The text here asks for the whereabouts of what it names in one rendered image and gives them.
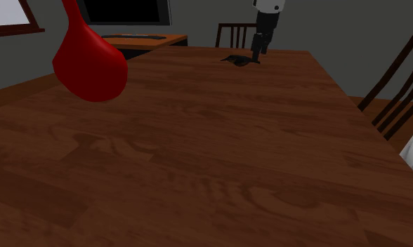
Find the dark brown flat object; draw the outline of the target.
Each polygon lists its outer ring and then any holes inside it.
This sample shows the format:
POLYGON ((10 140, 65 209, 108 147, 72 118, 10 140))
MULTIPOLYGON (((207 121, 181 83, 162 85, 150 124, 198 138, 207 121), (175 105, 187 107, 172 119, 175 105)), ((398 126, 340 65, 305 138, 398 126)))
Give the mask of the dark brown flat object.
POLYGON ((246 66, 251 62, 260 64, 258 60, 253 60, 252 58, 243 55, 229 55, 228 57, 223 58, 222 61, 228 61, 237 67, 246 66))

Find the brown wooden table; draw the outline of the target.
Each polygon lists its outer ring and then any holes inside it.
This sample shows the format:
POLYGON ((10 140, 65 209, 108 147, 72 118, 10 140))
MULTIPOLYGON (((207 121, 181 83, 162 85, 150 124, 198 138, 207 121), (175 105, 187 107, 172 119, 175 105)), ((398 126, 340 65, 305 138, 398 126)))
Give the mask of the brown wooden table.
POLYGON ((413 247, 413 171, 306 51, 130 59, 0 90, 0 247, 413 247))

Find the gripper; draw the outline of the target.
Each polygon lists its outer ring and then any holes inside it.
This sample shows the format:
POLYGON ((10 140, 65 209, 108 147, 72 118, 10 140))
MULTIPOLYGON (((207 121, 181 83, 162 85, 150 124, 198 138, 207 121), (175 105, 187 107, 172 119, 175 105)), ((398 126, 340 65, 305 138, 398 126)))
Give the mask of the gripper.
POLYGON ((256 16, 256 32, 253 36, 251 51, 252 57, 251 61, 255 63, 260 63, 258 60, 259 53, 266 54, 268 46, 272 41, 272 34, 274 29, 277 27, 279 20, 279 13, 263 13, 258 12, 256 16))

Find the window with dark red frame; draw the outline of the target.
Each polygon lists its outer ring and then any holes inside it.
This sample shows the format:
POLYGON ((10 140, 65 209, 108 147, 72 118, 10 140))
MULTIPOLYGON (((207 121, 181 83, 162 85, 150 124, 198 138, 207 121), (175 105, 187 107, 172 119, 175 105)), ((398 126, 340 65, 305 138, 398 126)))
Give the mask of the window with dark red frame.
POLYGON ((0 37, 40 32, 27 0, 0 0, 0 37))

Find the wooden stand with black television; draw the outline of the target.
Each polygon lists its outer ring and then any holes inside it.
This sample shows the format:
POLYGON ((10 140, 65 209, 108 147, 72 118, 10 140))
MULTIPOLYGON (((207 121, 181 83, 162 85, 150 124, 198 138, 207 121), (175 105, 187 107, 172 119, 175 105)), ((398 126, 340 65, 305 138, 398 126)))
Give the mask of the wooden stand with black television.
MULTIPOLYGON (((169 0, 77 0, 88 25, 169 26, 169 0)), ((162 46, 187 46, 185 34, 103 34, 125 59, 149 53, 162 46)))

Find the red vase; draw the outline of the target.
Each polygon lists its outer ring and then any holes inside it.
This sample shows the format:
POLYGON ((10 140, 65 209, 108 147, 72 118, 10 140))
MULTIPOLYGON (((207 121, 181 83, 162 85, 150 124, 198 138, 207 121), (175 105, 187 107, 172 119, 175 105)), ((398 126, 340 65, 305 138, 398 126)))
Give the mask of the red vase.
POLYGON ((123 54, 96 34, 81 16, 76 0, 62 0, 68 28, 53 61, 58 80, 89 102, 119 96, 128 79, 123 54))

